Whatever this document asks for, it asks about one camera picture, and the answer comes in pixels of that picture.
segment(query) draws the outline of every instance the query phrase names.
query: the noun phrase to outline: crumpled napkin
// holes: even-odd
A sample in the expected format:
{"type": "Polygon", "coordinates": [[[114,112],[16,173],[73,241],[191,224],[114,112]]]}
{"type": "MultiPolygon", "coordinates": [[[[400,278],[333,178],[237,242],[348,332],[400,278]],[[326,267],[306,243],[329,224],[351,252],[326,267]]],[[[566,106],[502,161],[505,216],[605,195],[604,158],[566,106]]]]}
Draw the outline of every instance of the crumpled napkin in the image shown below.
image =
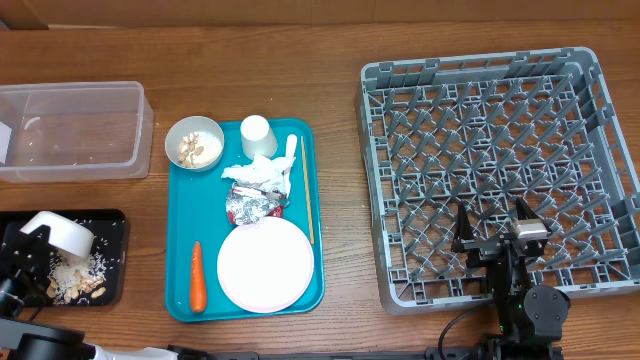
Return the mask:
{"type": "Polygon", "coordinates": [[[266,192],[278,191],[284,194],[285,180],[282,173],[293,165],[295,158],[279,157],[270,160],[256,155],[249,165],[233,165],[222,172],[223,179],[233,179],[242,186],[266,192]]]}

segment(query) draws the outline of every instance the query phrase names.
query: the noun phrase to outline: white bowl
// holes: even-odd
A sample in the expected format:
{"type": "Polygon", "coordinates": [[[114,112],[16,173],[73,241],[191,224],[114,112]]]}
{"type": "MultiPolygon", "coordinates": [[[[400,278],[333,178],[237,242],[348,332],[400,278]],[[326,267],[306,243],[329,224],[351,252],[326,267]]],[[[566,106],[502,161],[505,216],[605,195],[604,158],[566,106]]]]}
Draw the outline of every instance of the white bowl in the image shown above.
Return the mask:
{"type": "Polygon", "coordinates": [[[173,127],[171,127],[171,130],[169,130],[169,133],[167,134],[167,138],[164,141],[164,151],[165,153],[167,153],[167,157],[169,158],[169,160],[171,160],[174,165],[182,169],[191,171],[209,170],[216,166],[216,164],[218,164],[218,162],[222,158],[222,152],[220,152],[220,155],[215,160],[205,166],[197,168],[186,168],[180,165],[178,146],[180,145],[180,141],[182,141],[185,136],[188,136],[193,132],[205,132],[217,138],[218,140],[220,140],[220,144],[222,145],[222,151],[224,151],[224,133],[222,132],[220,125],[218,125],[217,122],[204,116],[190,116],[178,121],[175,125],[173,125],[173,127]]]}

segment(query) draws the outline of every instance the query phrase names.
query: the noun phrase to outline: wooden stick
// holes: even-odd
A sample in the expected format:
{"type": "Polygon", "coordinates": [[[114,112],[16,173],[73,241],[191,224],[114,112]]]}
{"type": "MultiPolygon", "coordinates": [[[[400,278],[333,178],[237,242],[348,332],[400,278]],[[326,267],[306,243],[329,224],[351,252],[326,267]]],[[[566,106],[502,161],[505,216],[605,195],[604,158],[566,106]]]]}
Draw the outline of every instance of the wooden stick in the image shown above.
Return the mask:
{"type": "Polygon", "coordinates": [[[309,173],[307,172],[307,153],[304,149],[304,136],[300,137],[300,146],[302,146],[302,169],[304,171],[304,189],[307,193],[307,214],[309,214],[309,239],[313,245],[313,217],[311,216],[311,196],[309,195],[309,173]]]}

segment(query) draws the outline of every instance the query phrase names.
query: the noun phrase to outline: plastic container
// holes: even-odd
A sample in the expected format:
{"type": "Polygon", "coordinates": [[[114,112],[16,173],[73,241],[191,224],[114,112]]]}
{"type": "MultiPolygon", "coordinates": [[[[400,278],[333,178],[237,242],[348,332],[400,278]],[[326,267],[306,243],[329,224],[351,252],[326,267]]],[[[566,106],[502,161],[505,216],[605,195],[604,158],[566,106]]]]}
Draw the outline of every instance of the plastic container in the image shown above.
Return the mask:
{"type": "Polygon", "coordinates": [[[380,298],[392,314],[488,298],[451,252],[458,204],[474,233],[508,231],[522,196],[553,230],[528,264],[572,298],[640,289],[640,184],[602,70],[586,48],[382,62],[356,108],[380,298]]]}
{"type": "Polygon", "coordinates": [[[143,178],[153,111],[137,82],[0,87],[0,178],[143,178]]]}

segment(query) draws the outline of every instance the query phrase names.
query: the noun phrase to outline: carrot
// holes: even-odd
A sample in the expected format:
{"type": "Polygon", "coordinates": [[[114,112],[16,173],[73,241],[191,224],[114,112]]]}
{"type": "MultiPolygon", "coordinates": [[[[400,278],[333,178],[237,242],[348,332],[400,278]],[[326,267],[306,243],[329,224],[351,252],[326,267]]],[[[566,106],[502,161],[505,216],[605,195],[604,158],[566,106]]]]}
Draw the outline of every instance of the carrot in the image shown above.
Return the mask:
{"type": "Polygon", "coordinates": [[[191,258],[191,310],[201,313],[207,307],[207,285],[204,282],[204,267],[202,266],[202,247],[196,241],[191,258]]]}

